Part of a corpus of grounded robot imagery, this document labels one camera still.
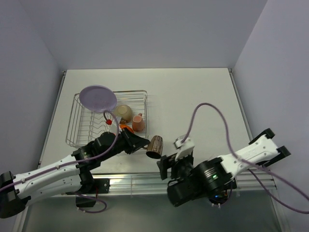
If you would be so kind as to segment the black mug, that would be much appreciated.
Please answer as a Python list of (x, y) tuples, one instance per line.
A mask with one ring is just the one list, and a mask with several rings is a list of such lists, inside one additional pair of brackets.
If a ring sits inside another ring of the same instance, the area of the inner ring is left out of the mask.
[(146, 150), (146, 155), (152, 159), (160, 159), (163, 152), (163, 138), (159, 135), (155, 135), (147, 146), (143, 149)]

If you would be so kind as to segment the pink mug white inside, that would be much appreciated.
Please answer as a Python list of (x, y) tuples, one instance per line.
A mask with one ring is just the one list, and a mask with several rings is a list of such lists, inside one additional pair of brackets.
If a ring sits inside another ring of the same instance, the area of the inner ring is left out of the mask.
[(145, 122), (142, 113), (135, 115), (132, 119), (132, 129), (135, 132), (142, 132), (145, 129)]

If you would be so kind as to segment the orange bowl white inside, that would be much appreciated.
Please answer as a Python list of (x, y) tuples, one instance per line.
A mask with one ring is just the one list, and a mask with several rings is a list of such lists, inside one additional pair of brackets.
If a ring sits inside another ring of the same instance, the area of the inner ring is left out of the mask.
[(120, 128), (121, 129), (128, 129), (131, 133), (135, 133), (134, 130), (130, 126), (126, 125), (126, 124), (121, 124)]

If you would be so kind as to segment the purple plate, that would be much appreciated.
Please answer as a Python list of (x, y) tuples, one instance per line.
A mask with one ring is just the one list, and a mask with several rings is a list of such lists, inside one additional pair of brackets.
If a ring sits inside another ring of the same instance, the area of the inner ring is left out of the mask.
[(116, 95), (107, 87), (100, 85), (87, 86), (79, 93), (79, 100), (86, 109), (102, 113), (112, 110), (117, 105)]

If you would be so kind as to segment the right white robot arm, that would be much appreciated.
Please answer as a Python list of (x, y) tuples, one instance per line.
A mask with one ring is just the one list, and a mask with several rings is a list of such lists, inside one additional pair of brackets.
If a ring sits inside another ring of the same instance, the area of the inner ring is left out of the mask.
[(168, 178), (171, 170), (167, 187), (169, 201), (178, 207), (206, 197), (212, 204), (222, 205), (228, 199), (227, 191), (236, 189), (233, 180), (238, 174), (253, 164), (266, 168), (291, 154), (285, 146), (278, 147), (272, 141), (274, 135), (271, 129), (266, 129), (235, 154), (217, 156), (197, 166), (193, 165), (193, 140), (179, 137), (174, 143), (178, 152), (162, 156), (157, 162), (162, 180)]

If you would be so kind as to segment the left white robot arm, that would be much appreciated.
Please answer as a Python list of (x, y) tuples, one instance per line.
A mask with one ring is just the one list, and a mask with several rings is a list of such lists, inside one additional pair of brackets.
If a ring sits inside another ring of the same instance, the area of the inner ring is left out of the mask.
[(10, 218), (36, 201), (66, 194), (87, 194), (94, 188), (91, 170), (121, 153), (132, 154), (150, 143), (127, 129), (118, 135), (104, 132), (65, 158), (23, 174), (0, 176), (0, 217)]

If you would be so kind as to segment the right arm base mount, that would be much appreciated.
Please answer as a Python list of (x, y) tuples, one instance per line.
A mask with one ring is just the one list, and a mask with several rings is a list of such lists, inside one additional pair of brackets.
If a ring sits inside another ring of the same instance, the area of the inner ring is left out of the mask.
[(237, 187), (238, 186), (235, 179), (225, 184), (221, 190), (217, 191), (213, 196), (208, 198), (211, 206), (221, 208), (231, 199), (232, 192), (237, 189)]

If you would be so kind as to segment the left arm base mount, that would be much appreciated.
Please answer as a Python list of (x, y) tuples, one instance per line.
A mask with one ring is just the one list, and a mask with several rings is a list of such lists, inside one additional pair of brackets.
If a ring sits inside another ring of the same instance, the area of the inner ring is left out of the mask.
[[(107, 203), (99, 198), (100, 194), (109, 193), (110, 179), (91, 179), (90, 181), (80, 181), (77, 190), (65, 192), (65, 195), (75, 196), (75, 205), (78, 211), (88, 214), (98, 214), (107, 210)], [(91, 211), (97, 203), (103, 208), (98, 211)]]

